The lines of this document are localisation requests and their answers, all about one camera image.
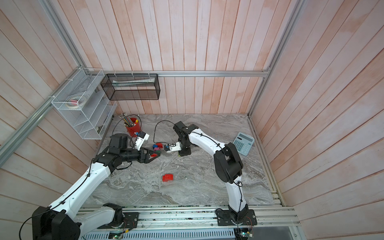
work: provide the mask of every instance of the black wire mesh basket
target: black wire mesh basket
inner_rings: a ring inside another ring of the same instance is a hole
[[[110,100],[158,100],[160,95],[157,74],[106,74],[101,87]]]

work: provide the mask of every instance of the wall shelf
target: wall shelf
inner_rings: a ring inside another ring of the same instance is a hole
[[[95,92],[103,78],[102,70],[87,75],[80,69],[52,100],[53,106],[83,139],[102,139],[117,107],[104,91]]]

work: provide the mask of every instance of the black cable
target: black cable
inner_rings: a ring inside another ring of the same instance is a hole
[[[124,228],[127,226],[127,222],[125,220],[124,220],[124,222],[125,222],[125,225],[124,225],[124,227],[123,227],[123,229],[121,231],[121,234],[124,234]]]
[[[124,118],[120,119],[120,121],[118,121],[115,125],[115,127],[113,128],[113,131],[112,131],[112,135],[113,135],[113,132],[115,131],[116,127],[118,126],[119,122],[121,122]]]
[[[141,130],[142,122],[141,122],[140,117],[139,117],[138,115],[134,115],[134,114],[132,114],[132,115],[128,115],[128,117],[129,117],[129,116],[137,116],[137,117],[139,118],[139,120],[140,120],[140,124],[141,124],[141,125],[139,125],[139,126],[140,126],[140,130]],[[119,123],[121,122],[121,120],[123,120],[123,118],[120,119],[120,120],[116,123],[115,127],[113,128],[112,135],[113,135],[113,133],[115,132],[115,129],[116,129],[116,127],[119,125]],[[133,139],[132,139],[132,137],[131,137],[130,135],[128,135],[128,137],[129,137],[129,139],[130,139],[130,143],[129,143],[129,145],[131,146],[130,149],[133,149],[135,143],[133,142]]]
[[[237,211],[237,233],[240,236],[240,233],[239,233],[239,212],[240,212],[240,208],[241,208],[241,203],[243,202],[243,194],[241,192],[241,188],[240,187],[243,186],[243,183],[241,181],[237,181],[237,183],[236,182],[233,182],[233,183],[239,187],[240,196],[241,196],[240,197],[239,211]]]
[[[219,214],[217,213],[217,211],[219,211],[219,210],[220,210],[220,211],[223,211],[224,214],[225,214],[225,211],[224,211],[223,209],[216,209],[216,210],[215,210],[215,214],[216,214],[216,216],[217,216],[217,217],[221,217],[221,218],[225,218],[223,215],[222,215],[222,216],[219,216]]]
[[[176,144],[171,144],[171,143],[168,143],[168,142],[155,142],[155,133],[156,133],[156,127],[158,126],[159,123],[161,122],[170,122],[172,123],[173,125],[175,125],[173,122],[171,121],[168,121],[168,120],[161,120],[160,122],[158,122],[155,126],[155,131],[153,132],[153,143],[156,144],[156,143],[166,143],[166,144],[169,144],[171,145],[172,147],[176,146]]]
[[[71,192],[71,194],[70,195],[68,195],[64,200],[62,200],[57,206],[55,206],[55,207],[53,207],[53,208],[51,208],[51,209],[48,209],[47,211],[45,211],[45,212],[43,212],[43,213],[40,213],[40,214],[36,214],[36,215],[34,215],[34,216],[32,216],[32,217],[29,217],[27,220],[25,220],[24,222],[23,222],[23,224],[21,225],[21,227],[20,227],[20,230],[19,230],[19,239],[20,240],[22,240],[22,237],[21,237],[21,233],[22,233],[22,228],[23,228],[23,226],[24,226],[24,224],[28,221],[28,220],[30,220],[31,218],[33,218],[33,217],[37,217],[37,216],[39,216],[39,215],[43,215],[43,214],[45,214],[45,213],[47,213],[47,212],[49,212],[49,211],[52,211],[53,209],[55,209],[55,208],[57,208],[58,206],[60,206],[60,204],[64,204],[65,203],[65,200],[67,200],[75,191],[77,191],[80,187],[81,187],[81,185],[83,185],[83,183],[87,180],[87,178],[91,175],[91,166],[92,166],[92,162],[93,162],[93,160],[94,160],[94,158],[92,158],[91,159],[91,164],[89,165],[89,171],[88,171],[88,174],[87,174],[87,176],[85,177],[85,179],[84,179],[84,181],[73,191],[73,192]]]
[[[116,168],[116,170],[124,170],[124,169],[129,168],[131,165],[132,165],[132,162],[131,162],[131,164],[128,167]]]
[[[196,133],[196,134],[198,134],[198,135],[200,135],[200,136],[202,136],[202,137],[207,137],[207,138],[211,139],[212,142],[214,142],[214,143],[216,144],[216,146],[218,146],[219,148],[221,148],[221,151],[222,151],[223,154],[225,155],[225,153],[224,153],[224,149],[220,146],[220,144],[218,144],[217,142],[215,142],[215,140],[213,140],[212,138],[208,137],[207,135],[203,135],[202,133],[197,133],[197,132],[194,132],[194,131],[191,131],[191,132]]]

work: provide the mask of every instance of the gray marble surface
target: gray marble surface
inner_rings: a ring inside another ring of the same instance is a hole
[[[150,135],[143,146],[151,148],[156,123],[161,120],[183,121],[195,124],[209,136],[221,142],[232,142],[238,132],[251,135],[244,114],[151,114],[140,115],[142,130]],[[106,138],[104,149],[119,118],[114,118]],[[122,121],[114,133],[126,133]],[[177,134],[169,122],[161,122],[156,129],[155,141],[177,142]],[[133,162],[126,170],[114,171],[87,199],[84,206],[108,202],[121,206],[137,205],[227,205],[228,194],[224,182],[216,175],[213,158],[200,147],[191,146],[192,154],[179,157],[177,152],[161,152],[161,156],[149,164]],[[260,155],[255,147],[248,156],[240,155],[244,164],[242,183],[249,205],[273,204]],[[174,180],[162,182],[164,174],[173,174]]]

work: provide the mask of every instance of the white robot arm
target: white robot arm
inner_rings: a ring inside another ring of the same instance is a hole
[[[173,129],[179,136],[179,142],[175,146],[165,145],[166,151],[178,151],[180,156],[185,156],[191,154],[190,145],[195,144],[214,158],[216,173],[225,182],[229,197],[229,210],[222,210],[224,214],[221,218],[218,217],[218,224],[250,224],[245,217],[252,217],[254,211],[248,209],[243,196],[243,164],[235,145],[231,142],[224,144],[209,137],[194,124],[187,127],[180,121]],[[93,159],[88,170],[70,189],[49,207],[39,207],[35,210],[32,215],[33,239],[78,240],[96,228],[119,228],[124,222],[126,228],[136,227],[139,214],[130,212],[130,215],[126,216],[122,207],[116,204],[104,204],[91,213],[76,215],[85,200],[104,179],[114,170],[122,170],[117,168],[122,162],[150,163],[160,156],[159,153],[141,147],[148,137],[144,132],[138,133],[135,146],[127,148],[128,135],[112,135],[110,145]]]
[[[136,227],[139,214],[130,213],[126,216],[122,213],[122,207],[116,204],[104,204],[91,213],[76,215],[85,200],[104,179],[114,170],[122,170],[117,168],[122,162],[150,163],[160,156],[159,153],[141,147],[148,137],[148,134],[139,132],[135,146],[127,148],[127,134],[112,135],[109,146],[93,159],[87,171],[70,189],[52,202],[49,207],[38,207],[34,211],[32,215],[33,239],[78,240],[84,234],[101,226],[119,228],[125,220],[126,228]]]
[[[215,140],[194,124],[186,126],[180,121],[173,126],[173,129],[179,136],[179,141],[175,144],[175,147],[166,145],[166,151],[178,151],[180,156],[190,155],[190,146],[194,144],[204,149],[214,158],[216,174],[225,182],[229,197],[229,210],[224,211],[225,215],[221,217],[223,220],[218,220],[218,224],[236,225],[244,221],[247,223],[243,219],[246,216],[252,217],[254,211],[248,209],[247,202],[244,199],[241,182],[243,163],[235,145],[231,142],[224,144]]]

